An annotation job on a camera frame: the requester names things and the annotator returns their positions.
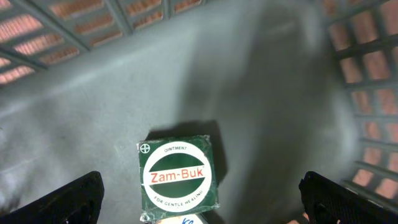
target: green tin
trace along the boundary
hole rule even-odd
[[[220,206],[209,136],[142,141],[137,148],[142,222]]]

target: cross logo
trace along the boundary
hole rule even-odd
[[[142,144],[139,150],[142,153],[147,154],[150,151],[150,146],[148,144]]]

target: white circle label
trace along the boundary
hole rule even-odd
[[[150,169],[161,158],[176,153],[191,155],[201,161],[203,165],[150,172]],[[196,190],[179,198],[160,195],[150,187],[154,184],[178,182],[202,177],[204,177],[203,182]],[[149,199],[159,208],[168,212],[185,212],[195,208],[206,197],[211,186],[211,166],[205,154],[193,144],[178,141],[170,142],[158,147],[149,156],[144,166],[143,185]]]

